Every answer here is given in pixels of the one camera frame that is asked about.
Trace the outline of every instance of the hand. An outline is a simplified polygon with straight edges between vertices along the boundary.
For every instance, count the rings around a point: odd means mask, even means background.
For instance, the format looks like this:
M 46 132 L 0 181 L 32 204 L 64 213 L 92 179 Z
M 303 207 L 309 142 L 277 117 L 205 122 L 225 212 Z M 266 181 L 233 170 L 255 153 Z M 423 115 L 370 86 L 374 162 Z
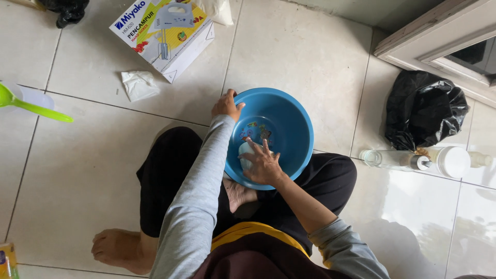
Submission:
M 219 114 L 227 114 L 237 122 L 240 119 L 241 109 L 245 107 L 245 103 L 234 104 L 234 96 L 237 93 L 233 89 L 227 90 L 227 93 L 222 95 L 217 103 L 212 108 L 212 118 Z
M 244 176 L 253 182 L 272 186 L 287 177 L 279 166 L 281 153 L 272 156 L 266 139 L 263 140 L 263 150 L 260 150 L 260 147 L 250 138 L 247 138 L 247 142 L 253 151 L 255 151 L 255 154 L 243 153 L 238 156 L 239 159 L 243 158 L 253 163 L 253 166 L 249 170 L 243 171 Z

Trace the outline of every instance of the black plastic bag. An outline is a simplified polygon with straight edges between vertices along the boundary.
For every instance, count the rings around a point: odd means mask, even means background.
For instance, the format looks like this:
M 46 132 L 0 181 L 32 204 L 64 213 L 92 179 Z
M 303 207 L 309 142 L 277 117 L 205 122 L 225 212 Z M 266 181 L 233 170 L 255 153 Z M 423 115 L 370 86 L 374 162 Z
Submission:
M 461 131 L 470 107 L 451 80 L 402 71 L 387 100 L 385 137 L 397 150 L 429 147 Z
M 84 9 L 90 0 L 40 0 L 40 2 L 53 12 L 59 13 L 57 28 L 62 29 L 68 24 L 76 24 L 84 17 Z

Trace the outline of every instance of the sleeve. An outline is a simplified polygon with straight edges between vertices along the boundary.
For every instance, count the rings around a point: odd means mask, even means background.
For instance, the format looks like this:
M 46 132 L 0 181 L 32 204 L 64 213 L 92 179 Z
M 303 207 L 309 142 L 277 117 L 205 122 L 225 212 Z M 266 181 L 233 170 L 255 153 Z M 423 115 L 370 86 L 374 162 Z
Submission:
M 377 260 L 365 242 L 360 241 L 341 218 L 314 233 L 309 240 L 318 247 L 324 265 L 353 279 L 388 279 L 386 268 Z
M 200 153 L 165 214 L 151 279 L 189 278 L 210 253 L 234 124 L 228 115 L 212 119 Z

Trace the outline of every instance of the yellow packet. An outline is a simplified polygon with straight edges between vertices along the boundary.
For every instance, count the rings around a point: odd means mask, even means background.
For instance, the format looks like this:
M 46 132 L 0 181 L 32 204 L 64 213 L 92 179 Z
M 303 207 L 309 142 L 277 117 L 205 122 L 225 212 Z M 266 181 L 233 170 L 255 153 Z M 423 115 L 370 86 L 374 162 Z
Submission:
M 19 279 L 14 244 L 0 244 L 0 279 Z

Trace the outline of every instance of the yellow shirt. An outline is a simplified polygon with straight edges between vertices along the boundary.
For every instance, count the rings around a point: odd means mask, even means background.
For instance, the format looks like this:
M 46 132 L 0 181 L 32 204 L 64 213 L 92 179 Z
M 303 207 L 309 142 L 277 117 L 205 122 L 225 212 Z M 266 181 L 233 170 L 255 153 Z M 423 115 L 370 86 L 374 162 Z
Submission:
M 212 239 L 212 248 L 210 249 L 210 251 L 212 252 L 215 248 L 221 246 L 222 244 L 236 241 L 245 235 L 257 232 L 263 232 L 265 234 L 273 236 L 285 242 L 286 244 L 297 248 L 298 250 L 302 251 L 308 258 L 310 258 L 305 252 L 305 249 L 303 249 L 300 243 L 298 243 L 298 241 L 296 241 L 293 237 L 269 225 L 258 222 L 241 222 L 230 227 L 229 229 Z

